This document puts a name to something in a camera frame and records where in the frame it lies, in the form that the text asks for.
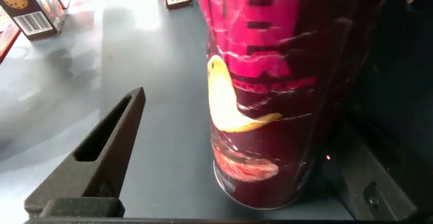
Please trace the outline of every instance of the black wall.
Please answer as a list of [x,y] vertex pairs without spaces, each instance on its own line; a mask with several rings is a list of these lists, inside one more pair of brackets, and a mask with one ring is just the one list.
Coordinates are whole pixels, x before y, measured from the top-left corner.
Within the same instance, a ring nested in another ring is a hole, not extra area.
[[433,167],[433,0],[388,0],[348,108]]

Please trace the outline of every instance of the maroon can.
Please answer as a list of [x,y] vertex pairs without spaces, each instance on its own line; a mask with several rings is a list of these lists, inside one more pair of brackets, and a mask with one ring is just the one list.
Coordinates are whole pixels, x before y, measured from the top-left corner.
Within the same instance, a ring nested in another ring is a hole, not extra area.
[[246,206],[285,206],[366,58],[384,0],[199,2],[216,178]]

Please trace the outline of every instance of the cylindrical can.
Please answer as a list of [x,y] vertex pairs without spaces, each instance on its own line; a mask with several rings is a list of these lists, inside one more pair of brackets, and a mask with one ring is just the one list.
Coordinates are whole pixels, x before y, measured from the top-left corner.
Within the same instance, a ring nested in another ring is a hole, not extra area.
[[[328,104],[343,100],[329,94],[347,90],[365,58],[365,52],[343,55],[353,48],[345,42],[354,18],[371,17],[384,0],[199,2],[210,31],[207,69],[217,180],[246,206],[285,206],[299,196],[335,118],[337,109]],[[366,32],[373,21],[362,26]],[[352,68],[342,66],[343,57]]]

